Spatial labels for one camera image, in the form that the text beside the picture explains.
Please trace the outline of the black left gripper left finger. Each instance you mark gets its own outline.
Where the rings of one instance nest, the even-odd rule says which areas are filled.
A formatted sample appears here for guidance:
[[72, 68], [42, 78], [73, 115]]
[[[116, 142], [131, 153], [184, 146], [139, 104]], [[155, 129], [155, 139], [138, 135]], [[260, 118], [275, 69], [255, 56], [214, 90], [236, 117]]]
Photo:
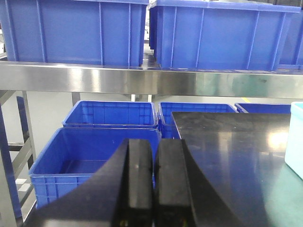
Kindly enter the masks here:
[[125, 139], [86, 182], [34, 210], [26, 227], [151, 227], [152, 149]]

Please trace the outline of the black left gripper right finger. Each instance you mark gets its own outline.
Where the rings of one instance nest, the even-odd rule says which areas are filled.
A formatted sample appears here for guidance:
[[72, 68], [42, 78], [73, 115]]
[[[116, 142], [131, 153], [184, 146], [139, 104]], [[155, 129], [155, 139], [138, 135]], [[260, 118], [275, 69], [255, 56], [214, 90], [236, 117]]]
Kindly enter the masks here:
[[155, 166], [155, 226], [242, 227], [191, 156], [185, 140], [162, 139]]

